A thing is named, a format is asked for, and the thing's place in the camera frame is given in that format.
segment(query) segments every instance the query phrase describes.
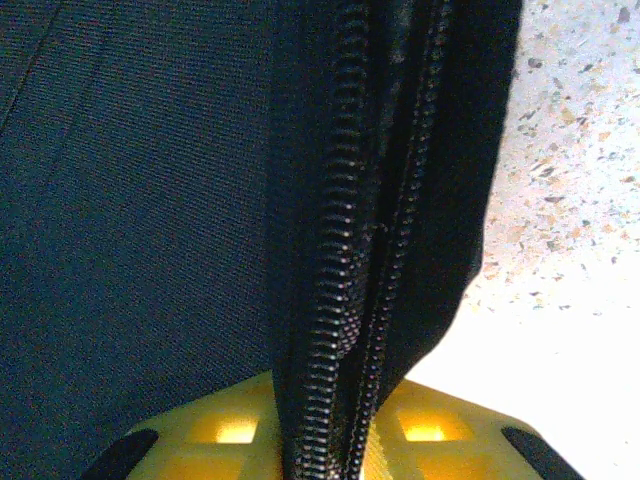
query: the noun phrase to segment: speckled floor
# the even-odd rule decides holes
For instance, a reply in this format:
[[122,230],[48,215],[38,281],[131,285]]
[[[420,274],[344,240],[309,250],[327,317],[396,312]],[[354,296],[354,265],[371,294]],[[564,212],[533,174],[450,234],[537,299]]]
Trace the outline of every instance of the speckled floor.
[[638,480],[640,0],[526,0],[514,74],[483,271],[409,378]]

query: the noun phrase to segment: black zipper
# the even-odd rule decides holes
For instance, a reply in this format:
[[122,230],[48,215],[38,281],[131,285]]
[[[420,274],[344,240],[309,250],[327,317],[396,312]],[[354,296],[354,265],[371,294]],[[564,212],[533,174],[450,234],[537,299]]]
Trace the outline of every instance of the black zipper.
[[[294,442],[297,478],[357,480],[377,408],[386,334],[407,268],[451,14],[449,0],[403,2],[401,8],[402,15],[413,16],[402,46],[402,83],[395,90],[377,80],[384,74],[395,78],[393,60],[385,66],[373,52],[377,39],[372,35],[381,32],[372,32],[371,22],[381,18],[380,12],[372,13],[363,1],[345,2],[336,10],[333,124],[302,379],[304,413]],[[385,72],[373,75],[372,66]],[[373,101],[383,90],[395,92],[391,112],[384,101]]]

